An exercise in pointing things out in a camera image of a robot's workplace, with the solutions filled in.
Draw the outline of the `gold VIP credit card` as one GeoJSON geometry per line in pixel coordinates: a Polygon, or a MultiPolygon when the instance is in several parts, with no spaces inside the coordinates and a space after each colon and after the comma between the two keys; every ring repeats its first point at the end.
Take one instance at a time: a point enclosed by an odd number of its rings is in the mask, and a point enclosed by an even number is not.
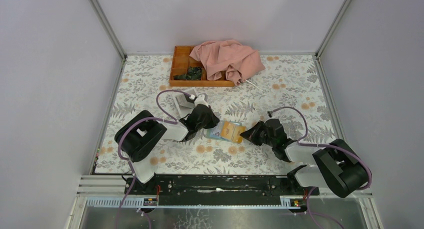
{"type": "Polygon", "coordinates": [[[225,121],[222,126],[220,136],[228,141],[233,142],[232,138],[235,135],[240,135],[246,131],[246,127],[234,122],[225,121]]]}

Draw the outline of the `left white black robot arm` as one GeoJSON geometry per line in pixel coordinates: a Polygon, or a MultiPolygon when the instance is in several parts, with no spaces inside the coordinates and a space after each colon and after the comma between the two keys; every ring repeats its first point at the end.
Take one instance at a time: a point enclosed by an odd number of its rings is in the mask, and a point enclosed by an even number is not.
{"type": "Polygon", "coordinates": [[[155,189],[155,169],[150,163],[150,153],[161,140],[186,142],[198,131],[212,129],[220,122],[210,106],[197,105],[191,113],[178,121],[154,117],[148,110],[138,113],[116,134],[118,156],[128,161],[137,178],[136,188],[144,195],[155,189]]]}

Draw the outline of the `green card holder wallet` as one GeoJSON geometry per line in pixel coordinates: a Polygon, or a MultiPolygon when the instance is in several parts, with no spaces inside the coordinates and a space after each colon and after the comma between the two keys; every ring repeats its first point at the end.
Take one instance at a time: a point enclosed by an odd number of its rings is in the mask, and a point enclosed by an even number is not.
{"type": "MultiPolygon", "coordinates": [[[[215,127],[208,129],[207,130],[206,137],[208,139],[212,139],[212,140],[220,140],[220,141],[232,142],[232,141],[228,141],[228,140],[226,140],[226,139],[224,139],[224,138],[221,137],[221,130],[223,128],[223,124],[224,124],[225,121],[226,120],[221,120],[215,127]]],[[[235,124],[242,125],[239,122],[233,122],[233,121],[230,121],[230,122],[235,123],[235,124]]]]}

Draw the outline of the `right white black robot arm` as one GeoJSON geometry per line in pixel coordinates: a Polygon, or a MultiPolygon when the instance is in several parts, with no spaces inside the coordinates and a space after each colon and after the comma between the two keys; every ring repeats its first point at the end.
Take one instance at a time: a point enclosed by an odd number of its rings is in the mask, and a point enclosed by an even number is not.
{"type": "Polygon", "coordinates": [[[279,160],[300,164],[286,175],[287,190],[293,195],[316,187],[327,188],[345,198],[369,182],[370,173],[342,139],[327,145],[308,146],[289,138],[276,118],[259,121],[240,136],[256,146],[271,147],[279,160]]]}

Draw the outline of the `white plastic card box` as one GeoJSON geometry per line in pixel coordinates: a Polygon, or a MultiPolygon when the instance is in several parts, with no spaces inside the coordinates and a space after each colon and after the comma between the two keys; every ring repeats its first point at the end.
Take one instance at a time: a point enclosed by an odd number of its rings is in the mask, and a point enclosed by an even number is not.
{"type": "Polygon", "coordinates": [[[194,87],[183,91],[188,95],[180,92],[175,92],[172,95],[172,99],[180,118],[184,118],[190,114],[197,105],[208,105],[208,96],[206,93],[198,93],[194,87]]]}

